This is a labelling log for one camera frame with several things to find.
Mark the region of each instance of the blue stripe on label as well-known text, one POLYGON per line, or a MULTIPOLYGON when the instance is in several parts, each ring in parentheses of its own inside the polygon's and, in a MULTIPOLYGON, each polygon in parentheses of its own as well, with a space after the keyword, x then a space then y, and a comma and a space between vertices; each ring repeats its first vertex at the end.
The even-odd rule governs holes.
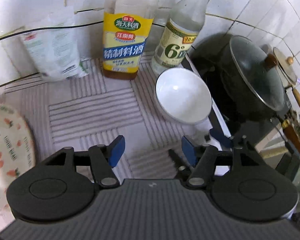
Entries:
POLYGON ((143 43, 137 43, 122 47, 103 48, 103 57, 105 60, 135 57, 142 54, 145 43, 146 41, 144 41, 143 43))

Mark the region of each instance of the red logo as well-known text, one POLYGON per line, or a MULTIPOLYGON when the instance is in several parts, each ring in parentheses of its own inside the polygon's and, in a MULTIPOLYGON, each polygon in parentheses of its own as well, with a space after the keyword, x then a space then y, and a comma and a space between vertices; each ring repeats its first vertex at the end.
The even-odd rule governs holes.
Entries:
POLYGON ((124 21, 124 22, 134 22, 134 18, 133 17, 131 17, 130 15, 127 15, 127 16, 123 16, 122 17, 122 20, 124 21))
POLYGON ((26 37, 25 37, 25 41, 29 41, 29 40, 32 40, 32 39, 34 39, 35 38, 35 34, 29 34, 29 35, 27 35, 26 37))
POLYGON ((117 39, 124 40, 124 41, 133 41, 136 37, 135 34, 128 33, 128 32, 116 32, 115 36, 117 39))

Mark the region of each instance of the tiled wall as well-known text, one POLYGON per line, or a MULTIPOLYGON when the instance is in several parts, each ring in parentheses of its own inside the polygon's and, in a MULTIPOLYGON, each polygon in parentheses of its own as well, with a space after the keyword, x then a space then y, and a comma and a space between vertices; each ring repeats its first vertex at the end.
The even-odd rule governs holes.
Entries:
MULTIPOLYGON (((160 0, 155 22, 164 25, 171 6, 179 0, 160 0)), ((0 36, 45 17, 63 6, 73 6, 76 24, 103 19, 104 0, 0 0, 0 36)), ((226 33, 243 35, 257 45, 278 46, 300 78, 300 0, 209 0, 206 23, 194 43, 208 44, 204 54, 216 54, 226 33)), ((154 50, 163 27, 153 26, 146 50, 154 50)), ((76 29, 82 57, 101 56, 102 23, 76 29)), ((0 84, 36 72, 18 37, 0 42, 0 84)))

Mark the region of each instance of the green oval logo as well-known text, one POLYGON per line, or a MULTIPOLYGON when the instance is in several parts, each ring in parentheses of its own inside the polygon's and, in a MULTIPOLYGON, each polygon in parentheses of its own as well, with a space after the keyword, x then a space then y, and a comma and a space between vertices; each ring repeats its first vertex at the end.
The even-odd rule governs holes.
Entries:
POLYGON ((116 19, 114 25, 121 30, 128 31, 136 31, 141 27, 141 23, 129 15, 116 19))

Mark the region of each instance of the carrot pattern plate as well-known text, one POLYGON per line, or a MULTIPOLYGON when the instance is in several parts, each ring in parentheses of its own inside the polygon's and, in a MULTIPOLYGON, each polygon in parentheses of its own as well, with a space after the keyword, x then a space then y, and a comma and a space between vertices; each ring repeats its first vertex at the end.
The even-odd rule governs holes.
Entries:
POLYGON ((18 111, 0 104, 0 207, 8 209, 10 183, 35 165, 34 142, 18 111))

